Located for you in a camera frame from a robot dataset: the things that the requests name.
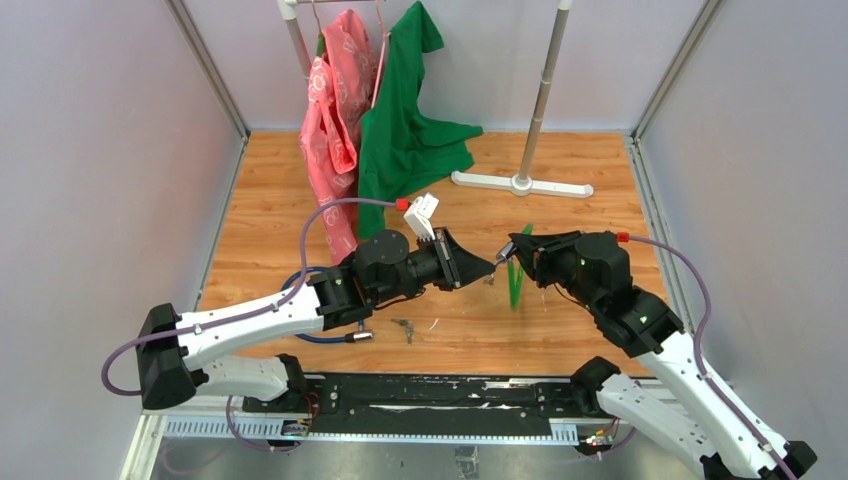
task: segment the small metal part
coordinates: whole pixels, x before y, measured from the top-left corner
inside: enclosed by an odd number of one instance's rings
[[[516,247],[512,242],[507,242],[506,245],[501,248],[497,254],[495,254],[495,266],[500,265],[505,262],[507,258],[511,257],[512,254],[515,253]]]
[[[358,332],[353,332],[352,336],[354,343],[361,342],[363,340],[373,340],[374,332],[371,330],[360,330]]]

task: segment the white wall panel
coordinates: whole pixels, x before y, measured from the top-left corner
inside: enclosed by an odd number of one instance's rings
[[[0,71],[0,478],[116,478],[100,366],[193,306],[240,141],[162,1],[0,2]]]
[[[727,2],[644,139],[674,242],[712,289],[708,356],[816,450],[812,479],[848,469],[846,24],[843,2]]]
[[[421,108],[435,118],[526,130],[556,0],[425,0],[446,48],[427,57]],[[299,129],[304,82],[275,0],[187,0],[204,42],[253,129]],[[395,24],[411,0],[387,0]],[[547,130],[635,126],[701,6],[700,0],[577,0],[545,118]],[[354,8],[379,48],[373,2],[319,4],[322,25]],[[310,52],[317,27],[298,7]]]

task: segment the green cloth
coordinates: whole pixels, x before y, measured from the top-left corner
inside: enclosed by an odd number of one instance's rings
[[[465,140],[481,135],[481,127],[433,120],[418,111],[423,54],[442,47],[421,2],[392,28],[377,104],[361,120],[360,197],[394,201],[474,163]],[[358,221],[360,238],[386,227],[383,208],[376,205],[360,204]]]

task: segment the clothes rack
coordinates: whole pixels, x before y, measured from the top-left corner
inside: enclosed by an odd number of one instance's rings
[[[303,75],[308,79],[312,60],[303,40],[303,33],[297,21],[297,6],[302,3],[330,3],[341,1],[372,1],[372,0],[277,0],[280,13],[286,22],[298,62],[303,70]],[[545,195],[557,195],[561,197],[586,198],[594,193],[591,185],[575,185],[569,183],[543,182],[530,177],[530,167],[533,164],[533,154],[539,141],[539,133],[542,128],[542,118],[545,115],[545,107],[551,89],[551,81],[556,68],[562,38],[565,33],[565,24],[568,13],[571,10],[573,0],[559,0],[557,14],[554,20],[554,28],[551,33],[551,41],[545,57],[545,67],[542,70],[542,78],[539,83],[539,93],[536,96],[536,105],[533,109],[533,117],[530,120],[530,130],[524,145],[524,155],[518,173],[512,177],[499,177],[495,175],[479,175],[476,173],[453,172],[451,179],[457,185],[478,188],[491,188],[496,190],[509,190],[515,195],[524,196],[530,193]]]

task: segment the wooden floor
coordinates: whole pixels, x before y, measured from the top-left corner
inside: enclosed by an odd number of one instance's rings
[[[471,140],[474,173],[512,175],[524,147],[523,134],[492,133]],[[470,252],[492,258],[507,234],[534,224],[533,233],[571,230],[628,231],[647,235],[621,137],[615,134],[544,134],[532,176],[549,181],[591,183],[595,195],[567,199],[459,187],[449,179],[428,190],[441,200],[433,224],[446,226]],[[298,234],[315,208],[297,134],[254,133],[233,194],[201,308],[223,307],[269,295],[299,268]],[[411,233],[398,212],[387,210],[389,228]],[[652,249],[627,244],[635,282],[665,297]],[[329,256],[323,227],[308,237],[311,265]],[[414,322],[412,345],[390,318]],[[435,319],[439,322],[430,329]],[[608,344],[592,318],[561,298],[525,282],[517,312],[509,308],[506,268],[493,286],[482,281],[460,291],[435,288],[367,320],[371,342],[315,345],[284,338],[241,352],[269,357],[295,355],[307,371],[570,374],[601,355],[630,374],[647,374]],[[348,329],[325,332],[335,336]]]

